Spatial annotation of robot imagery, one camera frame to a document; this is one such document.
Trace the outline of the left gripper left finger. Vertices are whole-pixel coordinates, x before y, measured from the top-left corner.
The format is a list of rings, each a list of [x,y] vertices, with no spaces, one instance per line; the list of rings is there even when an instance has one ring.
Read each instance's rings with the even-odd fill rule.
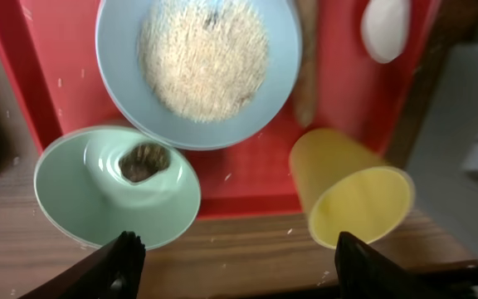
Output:
[[[136,299],[146,255],[133,232],[123,232],[20,299]]]

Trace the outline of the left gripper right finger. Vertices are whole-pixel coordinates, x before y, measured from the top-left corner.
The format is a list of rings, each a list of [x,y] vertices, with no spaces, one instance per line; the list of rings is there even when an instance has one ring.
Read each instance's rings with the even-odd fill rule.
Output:
[[[478,298],[478,267],[418,275],[348,232],[338,237],[335,266],[342,298]]]

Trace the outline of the yellow plastic cup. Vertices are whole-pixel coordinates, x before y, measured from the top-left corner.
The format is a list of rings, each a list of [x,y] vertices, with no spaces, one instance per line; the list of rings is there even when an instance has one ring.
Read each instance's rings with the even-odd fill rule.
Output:
[[[312,130],[291,149],[289,166],[310,236],[336,248],[342,232],[373,243],[394,230],[416,198],[410,176],[347,135]]]

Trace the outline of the mint green bowl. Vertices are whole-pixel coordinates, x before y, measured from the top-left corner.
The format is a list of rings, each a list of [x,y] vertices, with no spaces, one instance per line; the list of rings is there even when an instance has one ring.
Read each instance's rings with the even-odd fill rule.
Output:
[[[169,167],[138,183],[127,180],[120,160],[153,138],[116,125],[92,126],[52,142],[37,162],[34,189],[49,221],[70,238],[100,248],[123,231],[146,249],[185,233],[198,215],[202,194],[190,163],[165,145]]]

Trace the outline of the dark brown food lump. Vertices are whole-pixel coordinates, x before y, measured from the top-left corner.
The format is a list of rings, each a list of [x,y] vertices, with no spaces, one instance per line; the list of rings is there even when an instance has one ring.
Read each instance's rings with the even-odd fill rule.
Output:
[[[119,160],[119,169],[131,183],[140,183],[170,165],[170,154],[162,145],[143,143],[136,145]]]

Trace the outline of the light blue bowl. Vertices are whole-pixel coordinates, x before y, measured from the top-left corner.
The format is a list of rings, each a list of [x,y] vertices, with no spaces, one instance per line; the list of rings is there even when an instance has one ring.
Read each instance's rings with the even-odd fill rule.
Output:
[[[296,83],[302,34],[292,1],[253,2],[269,39],[266,79],[250,105],[229,120],[200,123],[165,108],[144,80],[138,58],[141,25],[148,0],[103,1],[95,24],[95,52],[105,87],[119,111],[137,129],[185,150],[216,150],[239,143],[263,129],[280,111]]]

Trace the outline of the white rice pile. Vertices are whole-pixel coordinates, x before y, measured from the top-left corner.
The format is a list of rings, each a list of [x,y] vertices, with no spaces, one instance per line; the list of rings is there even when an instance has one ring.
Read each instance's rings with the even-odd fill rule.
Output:
[[[156,1],[139,34],[139,63],[175,115],[213,122],[252,101],[266,78],[268,47],[248,1]]]

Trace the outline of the white plastic spoon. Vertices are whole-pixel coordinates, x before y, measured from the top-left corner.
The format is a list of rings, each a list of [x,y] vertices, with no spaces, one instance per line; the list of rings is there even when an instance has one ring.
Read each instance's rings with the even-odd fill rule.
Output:
[[[367,53],[378,63],[399,57],[407,44],[410,27],[409,0],[369,0],[360,31]]]

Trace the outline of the red serving tray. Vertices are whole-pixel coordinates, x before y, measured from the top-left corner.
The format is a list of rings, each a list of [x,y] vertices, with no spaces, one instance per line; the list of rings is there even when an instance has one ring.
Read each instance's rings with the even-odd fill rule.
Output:
[[[0,0],[0,58],[39,151],[74,130],[121,119],[95,59],[96,1]],[[364,1],[319,4],[318,106],[314,124],[387,150],[440,3],[413,0],[401,56],[388,64],[365,51]],[[288,157],[301,135],[291,105],[232,147],[190,151],[201,187],[200,218],[297,213]]]

